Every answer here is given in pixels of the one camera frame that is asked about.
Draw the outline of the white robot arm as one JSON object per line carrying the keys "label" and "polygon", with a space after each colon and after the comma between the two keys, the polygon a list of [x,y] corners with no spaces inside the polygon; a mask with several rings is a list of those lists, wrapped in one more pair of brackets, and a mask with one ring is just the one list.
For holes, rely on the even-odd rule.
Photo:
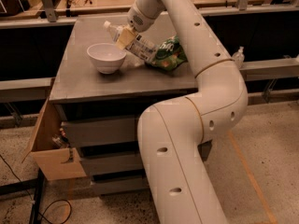
{"label": "white robot arm", "polygon": [[148,30],[167,11],[197,92],[148,107],[137,140],[161,224],[228,224],[198,153],[243,117],[248,92],[229,53],[191,0],[135,0],[128,22]]}

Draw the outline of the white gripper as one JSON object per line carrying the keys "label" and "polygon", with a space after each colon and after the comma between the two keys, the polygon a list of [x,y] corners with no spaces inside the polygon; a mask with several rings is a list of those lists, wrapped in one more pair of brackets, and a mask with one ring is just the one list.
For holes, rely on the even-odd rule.
{"label": "white gripper", "polygon": [[156,11],[150,6],[139,6],[133,4],[127,15],[128,23],[132,26],[118,27],[115,36],[116,46],[119,49],[125,49],[139,33],[147,31],[156,20]]}

